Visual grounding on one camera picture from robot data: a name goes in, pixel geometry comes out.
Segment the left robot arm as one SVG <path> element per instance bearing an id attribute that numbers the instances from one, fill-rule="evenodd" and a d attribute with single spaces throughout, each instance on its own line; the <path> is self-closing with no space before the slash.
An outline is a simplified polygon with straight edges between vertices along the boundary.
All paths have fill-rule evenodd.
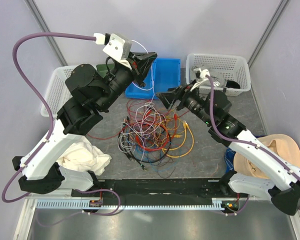
<path id="1" fill-rule="evenodd" d="M 70 170 L 57 159 L 103 119 L 101 113 L 107 113 L 131 83 L 146 85 L 144 80 L 157 56 L 156 52 L 130 52 L 127 61 L 131 68 L 116 61 L 105 76 L 91 64 L 78 65 L 65 81 L 72 97 L 57 112 L 49 139 L 39 151 L 12 160 L 14 168 L 22 171 L 20 189 L 43 195 L 63 188 L 96 196 L 100 185 L 91 170 Z"/>

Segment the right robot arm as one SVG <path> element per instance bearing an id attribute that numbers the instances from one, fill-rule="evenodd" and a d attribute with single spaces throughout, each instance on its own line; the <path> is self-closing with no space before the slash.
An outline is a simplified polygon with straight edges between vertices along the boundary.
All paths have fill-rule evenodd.
<path id="1" fill-rule="evenodd" d="M 226 173 L 219 184 L 225 197 L 243 193 L 268 199 L 281 212 L 293 216 L 300 210 L 300 167 L 260 142 L 241 122 L 229 114 L 232 106 L 226 94 L 210 87 L 206 98 L 201 98 L 199 86 L 213 82 L 204 69 L 199 78 L 188 85 L 156 93 L 156 97 L 169 109 L 179 101 L 178 110 L 187 108 L 205 122 L 211 137 L 234 150 L 261 170 L 266 178 L 249 176 L 237 170 Z"/>

